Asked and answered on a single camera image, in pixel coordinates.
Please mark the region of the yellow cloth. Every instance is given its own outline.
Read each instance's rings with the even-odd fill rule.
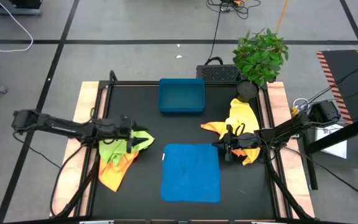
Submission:
[[[248,103],[243,103],[238,99],[233,99],[230,102],[230,113],[229,118],[225,122],[209,122],[202,124],[201,127],[206,130],[215,131],[220,134],[219,139],[223,138],[224,134],[227,133],[226,125],[230,124],[233,127],[233,134],[236,136],[242,133],[254,133],[255,130],[259,129],[258,120],[254,114],[254,111]],[[242,165],[253,163],[259,155],[260,148],[256,149],[234,149],[233,153],[237,156],[247,156]]]
[[[125,173],[138,154],[139,152],[123,155],[116,166],[112,162],[107,164],[101,159],[99,165],[100,182],[114,192],[117,192]]]

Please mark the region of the blue plastic bin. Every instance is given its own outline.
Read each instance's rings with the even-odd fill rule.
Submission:
[[[158,86],[161,112],[202,112],[205,87],[201,78],[162,78]]]

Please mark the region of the blue cloth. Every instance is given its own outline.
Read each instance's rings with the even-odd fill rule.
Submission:
[[[218,149],[212,144],[167,144],[162,162],[161,198],[168,202],[221,199]]]

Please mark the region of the green leaves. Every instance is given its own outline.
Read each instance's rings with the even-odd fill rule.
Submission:
[[[236,68],[258,85],[273,82],[279,75],[284,58],[288,60],[288,47],[284,45],[284,39],[278,38],[270,29],[263,31],[255,33],[253,37],[248,31],[245,37],[239,39],[239,45],[233,51]]]

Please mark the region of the green cloth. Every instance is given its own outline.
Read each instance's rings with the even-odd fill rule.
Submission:
[[[136,146],[133,146],[132,151],[131,151],[132,153],[147,148],[154,141],[154,138],[146,131],[133,131],[132,136],[137,137],[137,138],[149,139],[149,140],[146,140],[140,144],[137,144]],[[100,141],[99,142],[99,154],[100,154],[100,158],[102,158],[102,160],[105,163],[108,164],[110,162],[113,162],[113,164],[116,166],[116,165],[118,165],[122,156],[127,154],[127,141],[123,140],[123,139],[119,139],[119,140],[115,140],[111,144],[105,144],[103,141]]]

